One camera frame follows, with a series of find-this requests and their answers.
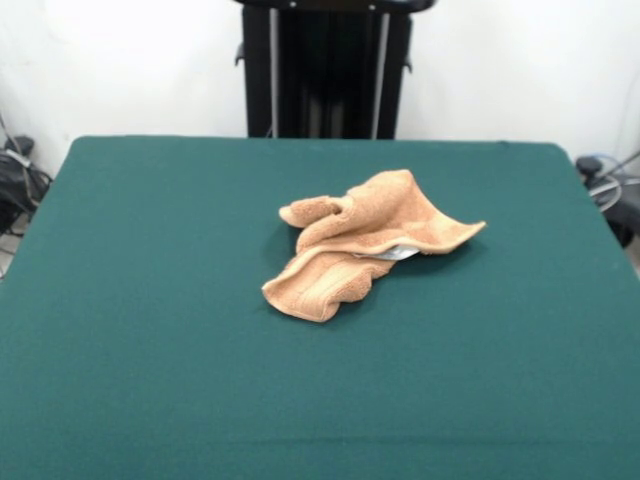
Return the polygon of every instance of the table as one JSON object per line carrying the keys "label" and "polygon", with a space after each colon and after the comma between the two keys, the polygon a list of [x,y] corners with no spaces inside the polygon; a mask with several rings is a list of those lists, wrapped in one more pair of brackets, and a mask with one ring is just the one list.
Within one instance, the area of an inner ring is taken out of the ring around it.
{"label": "table", "polygon": [[[397,168],[489,227],[271,308],[277,209]],[[553,145],[82,138],[0,287],[0,478],[635,480],[628,263]]]}

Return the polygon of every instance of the orange towel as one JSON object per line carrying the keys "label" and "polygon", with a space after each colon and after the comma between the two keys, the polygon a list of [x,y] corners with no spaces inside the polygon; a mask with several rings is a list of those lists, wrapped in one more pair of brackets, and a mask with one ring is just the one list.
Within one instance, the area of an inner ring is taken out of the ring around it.
{"label": "orange towel", "polygon": [[280,209],[280,217],[304,230],[295,258],[262,291],[281,312],[313,322],[329,320],[341,302],[362,300],[371,281],[396,263],[359,255],[399,245],[425,255],[449,253],[486,225],[465,225],[444,215],[408,170],[379,173],[342,198],[294,202]]}

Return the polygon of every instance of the black stand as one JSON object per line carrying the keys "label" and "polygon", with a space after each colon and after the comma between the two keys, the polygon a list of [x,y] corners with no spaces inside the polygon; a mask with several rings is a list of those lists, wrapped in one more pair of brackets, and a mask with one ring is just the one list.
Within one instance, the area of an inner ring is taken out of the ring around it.
{"label": "black stand", "polygon": [[395,137],[410,14],[435,0],[237,0],[250,137]]}

